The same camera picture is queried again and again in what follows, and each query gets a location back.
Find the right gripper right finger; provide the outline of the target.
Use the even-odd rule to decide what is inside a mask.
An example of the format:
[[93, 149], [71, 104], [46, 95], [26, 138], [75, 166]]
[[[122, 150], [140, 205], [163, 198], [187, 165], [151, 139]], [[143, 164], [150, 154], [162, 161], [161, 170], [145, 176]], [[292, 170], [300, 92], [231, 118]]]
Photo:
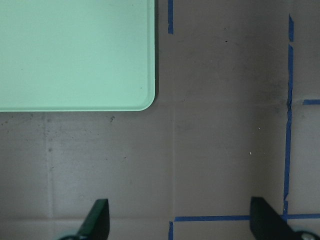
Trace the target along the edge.
[[310, 231], [294, 231], [262, 197], [250, 200], [249, 228], [256, 240], [318, 240]]

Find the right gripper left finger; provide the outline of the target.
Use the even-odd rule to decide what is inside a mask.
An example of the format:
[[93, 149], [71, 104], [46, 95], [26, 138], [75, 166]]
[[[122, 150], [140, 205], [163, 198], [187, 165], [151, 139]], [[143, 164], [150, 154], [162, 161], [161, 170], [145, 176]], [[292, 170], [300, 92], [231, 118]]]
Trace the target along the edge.
[[110, 234], [109, 201], [97, 199], [79, 230], [59, 238], [60, 240], [107, 240]]

